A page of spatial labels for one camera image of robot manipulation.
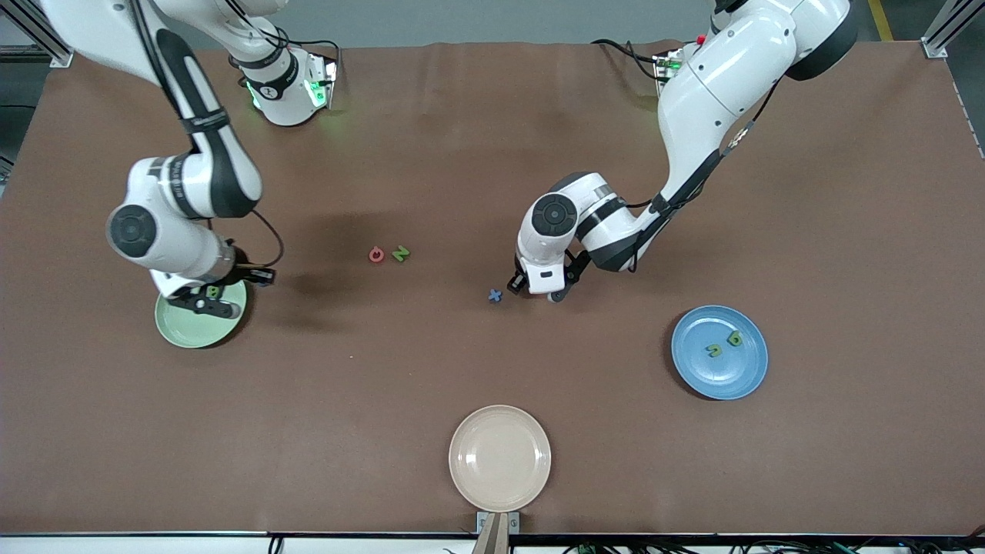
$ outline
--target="black cable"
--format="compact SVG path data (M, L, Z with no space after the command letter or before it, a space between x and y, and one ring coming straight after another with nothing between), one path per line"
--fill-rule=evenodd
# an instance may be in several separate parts
M632 49L632 42L629 42L627 40L625 42L625 47L629 48L629 54L632 56L632 61L636 62L636 67L638 67L639 70L643 72L643 75L646 75L647 77L653 79L654 81L660 81L662 83L666 83L667 81L670 81L670 79L668 79L667 77L659 77L655 74L650 73L649 71L646 70L645 67L643 67L643 62L639 61L639 56L636 55L636 51Z
M277 239L277 257L275 257L274 261L270 263L259 264L261 267L273 267L275 263L281 261L281 258L284 257L284 239L282 239L281 234L278 233L276 229L274 229L274 226L270 225L270 222L267 221L267 218L260 215L260 212L256 210L250 210L250 213L260 218L260 221L262 221L263 224L267 226L267 229L269 229L270 232L274 235L274 239Z
M279 27L274 27L274 29L278 32L277 35L274 35L254 26L253 22L249 21L249 17L246 15L246 12L239 6L239 4L236 3L235 0L226 0L226 5L228 5L244 23L249 25L254 31L260 33L264 40L266 40L271 46L274 46L275 48L283 48L287 44L294 44L295 46L304 46L305 44L330 44L335 48L336 60L340 66L342 65L342 48L340 48L334 40L291 40L288 34ZM275 38L277 42L274 43L271 38Z
M628 49L625 48L625 46L622 46L621 44L619 44L618 42L616 42L614 40L609 40L608 38L599 38L598 40L592 40L591 43L592 44L605 44L606 46L611 46L611 47L615 48L616 50L622 52L623 54L625 54L627 56L636 58L638 61L645 61L647 63L653 63L653 58L652 57L641 56L641 55L637 54L635 51L628 50ZM668 52L671 52L671 51L672 50L664 50L662 52L657 52L657 53L655 53L653 55L655 55L655 56L662 56L662 55L664 55L664 54L666 54Z
M284 30L279 27L277 27L277 31L279 33L284 33ZM339 65L342 65L342 48L339 47L339 44L337 44L335 40L329 40L327 38L322 40L292 40L287 35L287 33L284 33L284 36L274 36L267 33L266 31L261 31L261 33L263 33L266 36L273 36L274 38L278 38L288 44L293 44L295 46L304 46L306 44L329 44L333 48L335 48L335 59L339 62Z
M762 111L766 109L766 105L769 104L769 99L773 98L773 91L776 90L776 86L779 84L780 81L777 79L777 81L773 83L773 86L770 87L769 92L766 93L766 100L762 101L762 104L759 105L759 109L755 111L755 115L753 116L752 119L750 119L750 121L755 122L757 119L759 119L759 116L762 115Z
M151 64L151 69L154 71L154 76L158 78L158 83L161 85L161 89L164 91L164 96L167 98L168 103L171 104L171 107L174 109L174 112L178 114L178 117L181 117L181 110L178 108L178 102L174 98L174 94L167 85L167 75L164 73L164 67L161 65L161 59L159 58L154 47L154 41L151 39L151 31L147 27L147 18L144 16L144 8L141 6L139 0L130 0L130 11L133 13L133 19L137 24L137 34L140 35L140 42L144 46L144 53L147 54L147 61Z

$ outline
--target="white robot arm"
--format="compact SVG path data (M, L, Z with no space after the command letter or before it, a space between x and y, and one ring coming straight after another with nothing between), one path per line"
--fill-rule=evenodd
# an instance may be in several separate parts
M253 103L277 125L298 125L328 106L338 60L291 45L262 16L288 0L156 0L169 17L214 38L246 77Z
M670 162L663 188L635 216L629 208L639 206L628 206L598 173L565 177L524 216L509 290L560 302L589 262L635 271L654 237L752 127L720 151L731 125L784 74L806 80L833 66L856 33L848 0L718 0L710 36L680 56L657 105ZM568 250L574 239L584 246L577 256Z
M52 25L94 61L162 88L191 141L186 154L137 162L106 234L123 257L151 270L170 302L235 317L239 307L193 291L240 280L270 284L231 241L192 220L241 218L260 200L260 175L188 45L148 0L44 0Z

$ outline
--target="brown tablecloth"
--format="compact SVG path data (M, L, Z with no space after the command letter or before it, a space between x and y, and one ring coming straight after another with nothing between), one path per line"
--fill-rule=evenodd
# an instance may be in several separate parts
M76 58L48 78L0 202L0 531L457 530L447 447L507 403L554 466L534 532L961 533L985 517L985 182L947 65L859 44L781 83L635 275L507 295L520 219L599 171L635 202L667 163L653 83L599 46L346 52L336 110L254 111L201 59L288 244L232 342L158 335L106 243L128 169L186 142L163 96ZM217 229L256 259L255 219ZM398 244L404 264L367 262ZM687 310L735 307L769 373L736 402L675 377Z

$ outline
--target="metal frame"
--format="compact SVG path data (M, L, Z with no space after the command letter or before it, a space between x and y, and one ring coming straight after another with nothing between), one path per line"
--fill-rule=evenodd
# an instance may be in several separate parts
M13 170L14 162L8 160L3 155L0 155L0 187L7 184L7 179L10 177L10 172Z
M928 58L946 58L948 45L985 8L985 0L946 0L934 22L920 38Z
M0 12L7 15L25 35L29 36L37 48L6 48L11 57L31 57L32 61L43 50L51 56L51 67L68 67L72 63L72 48L55 32L51 22L33 0L0 0Z

